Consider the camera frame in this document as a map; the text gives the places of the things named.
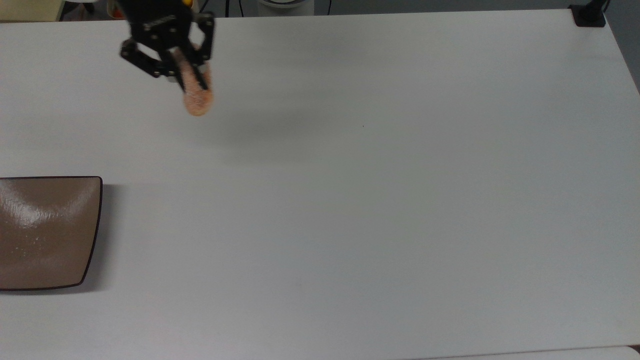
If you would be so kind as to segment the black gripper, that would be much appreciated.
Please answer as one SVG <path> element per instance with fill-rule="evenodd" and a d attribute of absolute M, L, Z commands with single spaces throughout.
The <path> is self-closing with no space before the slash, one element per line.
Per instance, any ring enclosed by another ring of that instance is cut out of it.
<path fill-rule="evenodd" d="M 151 77 L 164 76 L 178 84 L 183 93 L 186 89 L 178 62 L 167 49 L 186 45 L 195 23 L 203 39 L 198 48 L 190 46 L 190 66 L 199 88 L 210 91 L 205 72 L 214 46 L 214 13 L 194 13 L 182 0 L 117 0 L 116 4 L 130 27 L 130 39 L 122 42 L 120 57 Z M 138 44 L 160 51 L 160 59 L 141 51 Z"/>

